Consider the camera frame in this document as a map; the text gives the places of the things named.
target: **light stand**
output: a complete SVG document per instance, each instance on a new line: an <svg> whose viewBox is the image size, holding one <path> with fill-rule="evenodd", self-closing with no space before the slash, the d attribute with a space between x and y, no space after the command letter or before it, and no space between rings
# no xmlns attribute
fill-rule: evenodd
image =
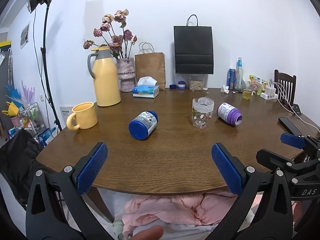
<svg viewBox="0 0 320 240"><path fill-rule="evenodd" d="M48 92L48 102L51 105L55 121L54 123L58 126L59 130L62 131L62 127L59 121L59 118L57 116L56 109L53 104L52 100L52 95L51 95L51 90L50 90L50 85L49 85L49 78L48 78L48 70L47 70L47 58L46 58L46 49L45 49L45 34L46 34L46 29L47 29L47 18L48 18L48 12L49 12L49 6L51 3L51 0L47 0L45 2L47 4L47 10L45 12L45 18L44 18L44 30L43 30L43 48L41 48L41 53L42 53L42 60L43 60L43 69L44 69L44 77L45 77L45 85L47 87L47 92Z"/></svg>
<svg viewBox="0 0 320 240"><path fill-rule="evenodd" d="M52 95L51 95L51 90L50 90L50 85L49 85L49 78L48 78L46 48L45 48L45 34L46 34L46 29L47 29L47 18L48 18L48 11L49 11L49 6L51 3L51 0L27 0L27 8L28 8L28 11L30 13L32 13L38 4L44 4L44 3L47 5L47 10L45 12L45 18L44 18L43 48L41 48L41 54L42 54L42 61L43 61L43 66L44 66L45 85L47 87L47 92L48 92L48 102L52 108L52 111L53 111L53 114L55 117L54 123L58 126L59 130L62 131L62 127L61 127L61 124L60 124L60 121L57 116L57 112L56 112L56 109L54 108L54 104L53 104L53 100L52 100Z"/></svg>

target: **jar of oats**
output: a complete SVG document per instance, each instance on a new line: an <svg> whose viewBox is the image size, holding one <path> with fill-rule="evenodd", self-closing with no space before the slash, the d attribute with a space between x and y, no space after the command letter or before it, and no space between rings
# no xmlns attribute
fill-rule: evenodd
<svg viewBox="0 0 320 240"><path fill-rule="evenodd" d="M204 82L204 75L202 74L191 74L189 80L190 90L202 90Z"/></svg>

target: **wooden table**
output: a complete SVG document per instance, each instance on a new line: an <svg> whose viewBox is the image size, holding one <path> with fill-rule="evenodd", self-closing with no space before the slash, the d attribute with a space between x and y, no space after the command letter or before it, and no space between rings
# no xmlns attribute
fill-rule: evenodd
<svg viewBox="0 0 320 240"><path fill-rule="evenodd" d="M122 101L110 107L97 107L98 124L87 130L73 132L65 128L38 155L37 160L55 171L75 165L94 145L104 142L108 158L93 186L119 192L147 195L177 195L213 190L225 186L211 159L211 147L222 142L244 166L267 171L256 161L256 153L266 148L287 158L294 158L300 150L282 144L280 135L286 130L278 117L289 118L303 135L317 136L316 129L283 109L276 100L220 89L206 91L160 91L154 99L133 98L121 93ZM214 116L206 129L192 125L192 99L208 96L215 101ZM231 127L217 117L217 107L227 102L243 115L238 127ZM131 137L129 122L143 111L155 111L159 121L145 141ZM301 116L314 124L306 116Z"/></svg>

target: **wall outlet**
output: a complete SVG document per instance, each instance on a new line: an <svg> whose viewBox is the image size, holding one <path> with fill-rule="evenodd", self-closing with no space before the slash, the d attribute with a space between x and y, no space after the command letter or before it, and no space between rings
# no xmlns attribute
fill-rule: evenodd
<svg viewBox="0 0 320 240"><path fill-rule="evenodd" d="M72 113L72 108L73 106L61 106L60 107L60 112L62 115L62 118L64 120L65 125L67 125L67 118L69 115Z"/></svg>

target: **yellow thermos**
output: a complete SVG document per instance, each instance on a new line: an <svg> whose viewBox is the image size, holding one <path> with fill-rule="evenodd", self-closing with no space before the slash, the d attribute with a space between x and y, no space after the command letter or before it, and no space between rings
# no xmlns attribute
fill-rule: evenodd
<svg viewBox="0 0 320 240"><path fill-rule="evenodd" d="M112 106L121 101L117 68L112 60L110 47L99 47L88 56L88 69L93 78L94 92L98 106ZM90 59L96 57L91 69Z"/></svg>

